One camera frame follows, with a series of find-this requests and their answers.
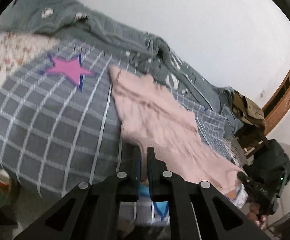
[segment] blanket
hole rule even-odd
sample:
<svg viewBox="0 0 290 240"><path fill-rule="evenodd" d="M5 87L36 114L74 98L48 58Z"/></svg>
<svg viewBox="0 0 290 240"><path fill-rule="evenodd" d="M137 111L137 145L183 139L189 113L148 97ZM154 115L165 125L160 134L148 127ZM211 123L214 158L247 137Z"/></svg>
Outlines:
<svg viewBox="0 0 290 240"><path fill-rule="evenodd" d="M150 73L160 84L226 118L227 138L242 127L232 113L228 89L211 85L160 37L118 23L75 0L17 0L0 21L6 31L77 38Z"/></svg>

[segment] brown garment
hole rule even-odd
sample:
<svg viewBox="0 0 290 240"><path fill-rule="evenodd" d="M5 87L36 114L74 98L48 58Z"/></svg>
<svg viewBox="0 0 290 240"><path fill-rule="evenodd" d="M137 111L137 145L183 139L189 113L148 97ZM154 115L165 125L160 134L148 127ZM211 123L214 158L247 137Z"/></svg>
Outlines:
<svg viewBox="0 0 290 240"><path fill-rule="evenodd" d="M239 119L256 127L265 130L266 120L262 109L252 100L241 95L239 92L233 92L233 113Z"/></svg>

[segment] bed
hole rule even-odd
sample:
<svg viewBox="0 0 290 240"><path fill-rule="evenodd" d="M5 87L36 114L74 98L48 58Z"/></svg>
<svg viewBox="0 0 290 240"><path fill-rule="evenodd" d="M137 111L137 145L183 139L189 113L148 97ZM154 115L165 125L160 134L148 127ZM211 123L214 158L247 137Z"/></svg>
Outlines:
<svg viewBox="0 0 290 240"><path fill-rule="evenodd" d="M33 9L37 4L28 5L28 18L24 16L16 23L15 19L6 21L11 13L19 18L17 12L26 1L17 0L0 19L0 163L24 188L57 200L81 181L103 181L133 156L134 147L120 138L108 75L111 64L137 76L152 74L182 106L195 112L202 141L227 160L242 165L234 143L224 138L240 126L228 112L227 100L219 97L224 90L212 86L161 38L121 25L129 35L145 39L145 46L131 45L109 32L102 37L97 28L88 35L77 32L85 31L84 24L92 16L101 22L112 20L74 0L68 0L71 15L64 15L63 8L62 14L56 14L57 4L51 5L52 0L36 0L43 3L39 10ZM50 8L51 15L42 17ZM69 16L71 29L69 22L66 28L55 27L53 21ZM37 26L33 27L31 20L35 17ZM55 59L79 60L81 67L95 72L95 76L85 76L80 87L63 75L47 75ZM236 193L233 203L241 207L247 197L242 185ZM162 220L148 197L137 203L122 203L120 218L141 225L169 223L169 216Z"/></svg>

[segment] star pattern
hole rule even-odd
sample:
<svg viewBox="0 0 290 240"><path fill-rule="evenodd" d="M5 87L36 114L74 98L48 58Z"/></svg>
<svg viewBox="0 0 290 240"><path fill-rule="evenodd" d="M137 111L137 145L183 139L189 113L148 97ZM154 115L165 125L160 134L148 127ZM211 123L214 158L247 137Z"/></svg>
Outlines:
<svg viewBox="0 0 290 240"><path fill-rule="evenodd" d="M79 90L83 89L83 76L95 77L98 73L82 68L81 54L72 57L66 61L60 58L48 55L50 61L53 63L52 67L47 68L44 72L46 74L62 74L65 75L74 86Z"/></svg>

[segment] wooden cabinet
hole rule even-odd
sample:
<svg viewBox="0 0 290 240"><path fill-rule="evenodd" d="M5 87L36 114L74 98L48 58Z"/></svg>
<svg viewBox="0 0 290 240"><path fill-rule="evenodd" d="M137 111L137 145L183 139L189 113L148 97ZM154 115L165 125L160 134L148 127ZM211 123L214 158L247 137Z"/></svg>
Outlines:
<svg viewBox="0 0 290 240"><path fill-rule="evenodd" d="M266 120L266 129L264 135L269 134L271 130L279 123L290 109L290 71L286 75L282 84L263 107Z"/></svg>

